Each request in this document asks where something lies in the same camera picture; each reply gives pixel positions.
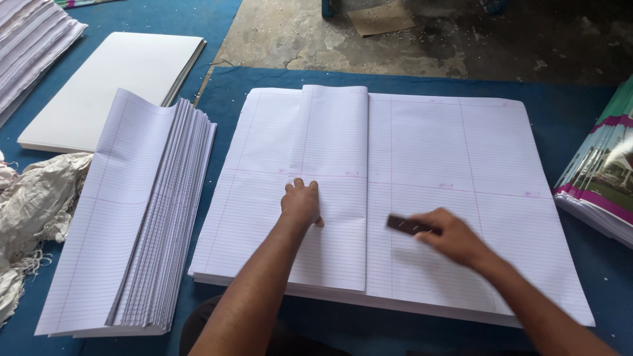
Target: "concrete floor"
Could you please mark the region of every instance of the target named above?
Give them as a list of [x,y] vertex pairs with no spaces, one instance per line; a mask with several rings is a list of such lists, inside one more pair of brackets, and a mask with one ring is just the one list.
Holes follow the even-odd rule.
[[242,0],[211,64],[354,73],[614,84],[633,73],[630,0],[405,0],[412,29],[362,38],[347,12],[387,0]]

